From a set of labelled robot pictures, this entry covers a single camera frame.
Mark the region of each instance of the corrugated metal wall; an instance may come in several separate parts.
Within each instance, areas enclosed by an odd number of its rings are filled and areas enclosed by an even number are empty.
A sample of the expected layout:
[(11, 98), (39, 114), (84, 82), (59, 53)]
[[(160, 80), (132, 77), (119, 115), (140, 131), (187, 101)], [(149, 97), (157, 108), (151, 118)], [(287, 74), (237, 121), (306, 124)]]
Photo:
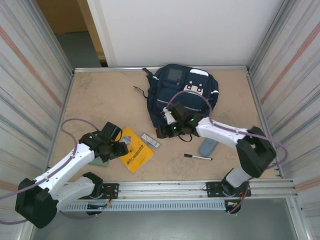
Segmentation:
[(285, 144), (312, 235), (320, 238), (320, 1), (296, 0), (252, 69), (271, 134)]
[[(0, 2), (0, 195), (42, 174), (71, 82), (45, 24), (32, 1)], [(15, 200), (1, 201), (0, 219), (23, 219)], [(0, 225), (0, 239), (18, 239), (21, 228)]]

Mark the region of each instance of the yellow book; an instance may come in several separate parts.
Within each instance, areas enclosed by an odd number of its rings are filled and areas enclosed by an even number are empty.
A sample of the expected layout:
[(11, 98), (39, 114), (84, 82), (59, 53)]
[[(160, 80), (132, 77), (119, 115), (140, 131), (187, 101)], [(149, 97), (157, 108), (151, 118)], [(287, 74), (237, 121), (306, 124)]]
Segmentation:
[(154, 155), (154, 152), (130, 127), (123, 129), (120, 142), (124, 142), (127, 145), (129, 153), (119, 157), (119, 159), (132, 173), (137, 171)]

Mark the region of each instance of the wooden table surface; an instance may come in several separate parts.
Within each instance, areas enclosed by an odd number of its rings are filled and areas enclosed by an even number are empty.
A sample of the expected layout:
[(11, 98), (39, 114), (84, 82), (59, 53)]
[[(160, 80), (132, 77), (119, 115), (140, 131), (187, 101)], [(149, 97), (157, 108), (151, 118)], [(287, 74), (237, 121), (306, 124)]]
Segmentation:
[[(243, 70), (209, 71), (219, 83), (219, 99), (213, 118), (221, 123), (239, 128), (260, 127), (260, 121)], [(147, 101), (137, 86), (146, 93), (149, 83), (146, 74), (137, 72), (88, 72), (77, 73), (72, 86), (64, 119), (82, 118), (101, 129), (107, 122), (120, 128), (131, 127), (137, 135), (146, 133), (156, 139), (156, 131), (147, 111)], [(86, 123), (71, 121), (65, 129), (78, 140), (92, 132)], [(193, 137), (183, 142), (178, 137), (157, 139), (161, 146), (152, 148), (154, 156), (135, 173), (131, 173), (119, 160), (108, 167), (87, 164), (70, 181), (86, 172), (93, 172), (104, 181), (183, 181), (217, 180), (239, 164), (237, 152), (219, 143), (211, 154), (213, 161), (185, 158), (184, 153), (199, 155), (198, 148), (204, 138)], [(73, 141), (60, 132), (52, 165), (73, 148)], [(274, 178), (273, 169), (265, 171), (262, 178)]]

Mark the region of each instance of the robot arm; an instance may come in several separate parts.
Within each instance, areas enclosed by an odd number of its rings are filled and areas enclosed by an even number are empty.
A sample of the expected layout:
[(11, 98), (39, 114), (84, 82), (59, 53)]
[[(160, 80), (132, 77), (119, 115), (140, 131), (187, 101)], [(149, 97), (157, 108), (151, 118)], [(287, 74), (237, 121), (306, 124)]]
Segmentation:
[[(37, 228), (43, 228), (65, 205), (84, 196), (98, 197), (102, 193), (103, 180), (91, 172), (85, 173), (73, 183), (65, 184), (83, 166), (97, 157), (106, 162), (128, 154), (127, 145), (124, 142), (115, 141), (120, 131), (119, 127), (108, 122), (101, 131), (83, 135), (74, 155), (74, 151), (71, 151), (54, 167), (34, 180), (24, 179), (19, 184), (19, 190), (43, 179), (47, 180), (30, 190), (19, 193), (15, 210)], [(60, 171), (52, 175), (63, 165), (65, 166)]]
[(200, 113), (191, 113), (180, 102), (168, 108), (165, 107), (162, 114), (167, 125), (156, 129), (157, 137), (160, 139), (175, 137), (179, 134), (192, 134), (216, 140), (237, 151), (240, 165), (228, 172), (221, 181), (222, 191), (226, 196), (233, 196), (239, 191), (238, 187), (251, 178), (259, 178), (276, 157), (276, 151), (269, 141), (241, 134), (251, 133), (265, 136), (256, 126), (244, 129), (216, 121), (213, 121), (213, 125), (209, 117)]

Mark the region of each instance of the navy backpack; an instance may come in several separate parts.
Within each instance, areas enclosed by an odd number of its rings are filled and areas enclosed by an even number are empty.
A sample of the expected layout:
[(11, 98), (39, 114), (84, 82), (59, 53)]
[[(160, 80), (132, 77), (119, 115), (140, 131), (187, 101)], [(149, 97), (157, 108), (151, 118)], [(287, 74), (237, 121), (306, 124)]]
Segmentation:
[[(147, 109), (155, 128), (167, 123), (161, 112), (171, 98), (180, 91), (189, 90), (201, 94), (208, 99), (212, 109), (217, 103), (218, 82), (206, 71), (178, 64), (168, 64), (158, 69), (154, 75), (146, 68), (142, 70), (148, 74), (146, 77), (150, 88), (146, 97)], [(208, 105), (195, 93), (184, 92), (172, 103), (175, 102), (183, 103), (185, 108), (193, 112), (209, 115)]]

